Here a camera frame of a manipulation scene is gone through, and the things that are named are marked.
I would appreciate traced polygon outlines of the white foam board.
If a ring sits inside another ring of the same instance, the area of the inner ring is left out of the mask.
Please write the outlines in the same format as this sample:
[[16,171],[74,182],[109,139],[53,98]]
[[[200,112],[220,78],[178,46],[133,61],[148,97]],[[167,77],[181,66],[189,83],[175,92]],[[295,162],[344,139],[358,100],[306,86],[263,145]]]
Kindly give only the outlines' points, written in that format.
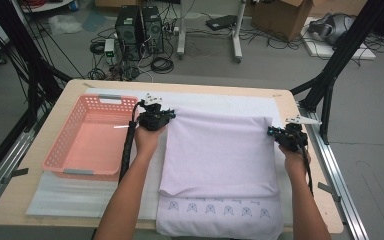
[[[312,57],[320,57],[330,59],[334,53],[333,46],[320,38],[316,33],[309,33],[309,23],[314,20],[314,17],[308,17],[304,27],[301,30],[301,38],[307,48],[307,51]],[[374,60],[375,54],[365,45],[361,44],[360,48],[352,56],[353,60]]]

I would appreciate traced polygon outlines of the clear plastic bag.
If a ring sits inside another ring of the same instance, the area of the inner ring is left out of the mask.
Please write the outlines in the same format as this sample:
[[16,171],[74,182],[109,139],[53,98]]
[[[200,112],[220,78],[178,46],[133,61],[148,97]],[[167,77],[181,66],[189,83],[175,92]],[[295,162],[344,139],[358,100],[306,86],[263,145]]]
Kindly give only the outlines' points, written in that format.
[[56,15],[48,19],[53,35],[72,34],[82,30],[81,24],[74,16]]

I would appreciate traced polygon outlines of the person's right hand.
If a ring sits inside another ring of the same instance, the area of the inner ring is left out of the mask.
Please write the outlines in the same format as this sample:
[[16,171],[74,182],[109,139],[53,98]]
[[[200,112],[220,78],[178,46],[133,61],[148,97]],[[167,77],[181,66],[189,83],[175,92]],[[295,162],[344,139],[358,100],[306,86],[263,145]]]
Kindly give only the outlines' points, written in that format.
[[293,182],[305,182],[307,170],[305,168],[304,158],[297,152],[292,152],[283,146],[279,146],[280,151],[285,156],[284,167]]

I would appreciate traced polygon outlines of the black flat device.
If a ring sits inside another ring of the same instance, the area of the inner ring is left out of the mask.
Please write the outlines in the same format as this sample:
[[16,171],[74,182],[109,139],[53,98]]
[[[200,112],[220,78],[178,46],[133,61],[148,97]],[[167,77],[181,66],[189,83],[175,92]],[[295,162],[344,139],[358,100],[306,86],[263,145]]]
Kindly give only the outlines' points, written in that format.
[[237,17],[234,15],[226,15],[206,21],[206,26],[213,31],[229,28],[236,23]]

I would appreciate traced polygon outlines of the white round table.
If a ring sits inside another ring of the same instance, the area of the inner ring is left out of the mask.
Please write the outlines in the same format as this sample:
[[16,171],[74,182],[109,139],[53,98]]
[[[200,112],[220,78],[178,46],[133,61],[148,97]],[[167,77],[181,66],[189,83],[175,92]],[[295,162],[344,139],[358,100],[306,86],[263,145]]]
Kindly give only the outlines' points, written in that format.
[[43,12],[54,10],[63,6],[78,7],[77,0],[19,0],[23,12]]

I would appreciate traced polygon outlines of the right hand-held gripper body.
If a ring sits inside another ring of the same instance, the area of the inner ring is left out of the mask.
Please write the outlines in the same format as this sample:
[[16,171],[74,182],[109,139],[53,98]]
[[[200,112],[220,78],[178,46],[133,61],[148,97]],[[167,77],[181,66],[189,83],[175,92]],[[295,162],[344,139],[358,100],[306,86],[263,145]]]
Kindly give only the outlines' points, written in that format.
[[301,115],[287,118],[285,127],[279,129],[278,143],[292,152],[297,152],[303,146],[308,145],[308,136],[303,132],[303,126],[321,124],[320,120]]

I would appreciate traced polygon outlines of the white box with green display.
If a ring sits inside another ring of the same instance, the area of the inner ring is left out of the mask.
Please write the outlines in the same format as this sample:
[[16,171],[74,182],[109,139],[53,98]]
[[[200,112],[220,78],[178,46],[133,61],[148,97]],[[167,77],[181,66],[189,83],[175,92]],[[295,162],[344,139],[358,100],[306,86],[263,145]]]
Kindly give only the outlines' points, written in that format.
[[115,40],[114,39],[105,40],[104,53],[109,58],[112,58],[115,56]]

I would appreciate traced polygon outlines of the grey metal bracket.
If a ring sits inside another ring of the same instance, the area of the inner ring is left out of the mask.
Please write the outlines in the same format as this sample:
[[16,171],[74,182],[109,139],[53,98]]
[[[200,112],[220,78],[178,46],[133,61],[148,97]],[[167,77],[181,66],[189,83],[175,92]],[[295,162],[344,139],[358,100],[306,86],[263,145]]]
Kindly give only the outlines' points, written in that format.
[[341,196],[339,196],[332,187],[330,187],[330,186],[328,186],[322,182],[318,182],[317,187],[319,189],[329,193],[332,196],[332,199],[334,202],[340,202],[341,201]]
[[1,184],[8,184],[12,178],[26,175],[29,172],[29,168],[13,170],[9,173],[8,176],[5,176],[1,179]]

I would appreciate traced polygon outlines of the lilac printed cloth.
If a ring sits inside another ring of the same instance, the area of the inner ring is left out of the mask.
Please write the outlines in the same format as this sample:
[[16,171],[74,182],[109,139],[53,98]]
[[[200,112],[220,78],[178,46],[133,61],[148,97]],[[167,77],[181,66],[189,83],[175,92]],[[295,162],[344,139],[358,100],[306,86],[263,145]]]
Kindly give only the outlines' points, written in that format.
[[178,109],[167,128],[157,231],[276,240],[283,217],[271,124],[265,116]]

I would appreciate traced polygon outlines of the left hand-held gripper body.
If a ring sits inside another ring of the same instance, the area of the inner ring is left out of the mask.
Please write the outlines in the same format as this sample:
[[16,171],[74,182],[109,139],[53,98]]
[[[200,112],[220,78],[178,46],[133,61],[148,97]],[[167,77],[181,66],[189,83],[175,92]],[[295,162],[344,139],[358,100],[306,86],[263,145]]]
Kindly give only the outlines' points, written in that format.
[[138,116],[141,127],[148,131],[157,131],[167,124],[165,112],[161,110],[162,99],[147,93],[146,97],[139,103],[145,109]]

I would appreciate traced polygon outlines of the black metal frame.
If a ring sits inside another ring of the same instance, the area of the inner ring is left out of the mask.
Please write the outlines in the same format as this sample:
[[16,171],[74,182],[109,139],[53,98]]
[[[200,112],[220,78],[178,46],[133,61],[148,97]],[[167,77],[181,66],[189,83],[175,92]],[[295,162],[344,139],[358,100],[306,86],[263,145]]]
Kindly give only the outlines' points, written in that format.
[[306,97],[299,102],[299,106],[308,112],[315,113],[318,104],[323,101],[319,135],[326,145],[329,145],[329,118],[335,82],[383,16],[384,0],[367,0],[323,70],[313,79],[290,90],[293,95],[308,90]]
[[52,66],[39,52],[11,0],[0,0],[0,27],[18,53],[18,57],[1,37],[0,47],[14,66],[19,79],[28,85],[27,110],[0,145],[1,163],[16,138],[38,122],[39,108],[44,103],[56,103],[63,90],[58,80],[68,83],[72,77]]

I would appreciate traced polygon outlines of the grey headset device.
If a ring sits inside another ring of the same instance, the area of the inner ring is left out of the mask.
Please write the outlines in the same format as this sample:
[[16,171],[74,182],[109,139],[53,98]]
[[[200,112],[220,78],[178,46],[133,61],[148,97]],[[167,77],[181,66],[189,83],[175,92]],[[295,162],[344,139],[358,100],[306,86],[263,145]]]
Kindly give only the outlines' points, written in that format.
[[327,13],[324,17],[311,21],[308,32],[316,33],[328,44],[334,46],[348,32],[354,23],[354,19],[343,13]]

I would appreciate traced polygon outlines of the pink plastic basket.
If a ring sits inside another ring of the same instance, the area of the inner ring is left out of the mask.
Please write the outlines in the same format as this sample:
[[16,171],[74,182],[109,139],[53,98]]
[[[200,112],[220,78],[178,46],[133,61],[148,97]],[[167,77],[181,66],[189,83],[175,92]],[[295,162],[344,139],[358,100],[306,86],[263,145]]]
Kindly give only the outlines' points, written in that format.
[[61,178],[116,181],[137,102],[135,96],[80,95],[42,168]]

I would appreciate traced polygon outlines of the brown cardboard box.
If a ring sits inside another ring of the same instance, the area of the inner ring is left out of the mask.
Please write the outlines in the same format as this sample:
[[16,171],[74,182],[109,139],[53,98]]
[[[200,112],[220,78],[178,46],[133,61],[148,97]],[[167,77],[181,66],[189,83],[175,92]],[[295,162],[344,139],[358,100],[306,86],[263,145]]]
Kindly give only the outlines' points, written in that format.
[[300,35],[313,0],[260,0],[255,4],[251,24],[259,30],[292,41]]

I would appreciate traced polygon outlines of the white metal stand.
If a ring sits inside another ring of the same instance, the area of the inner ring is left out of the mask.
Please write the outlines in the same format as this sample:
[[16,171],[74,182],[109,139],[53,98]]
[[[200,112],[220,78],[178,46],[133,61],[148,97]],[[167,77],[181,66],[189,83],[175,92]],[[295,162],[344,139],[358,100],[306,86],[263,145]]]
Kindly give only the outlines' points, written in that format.
[[[178,42],[177,42],[177,54],[180,59],[183,58],[185,54],[185,44],[186,44],[186,26],[185,26],[185,17],[187,15],[187,9],[185,2],[186,0],[180,1],[180,17],[179,20],[179,33],[178,33]],[[237,19],[235,25],[232,27],[231,39],[233,43],[234,50],[234,61],[240,63],[242,61],[242,49],[240,43],[240,30],[242,25],[242,20],[246,8],[246,0],[239,0],[239,10],[237,13]]]

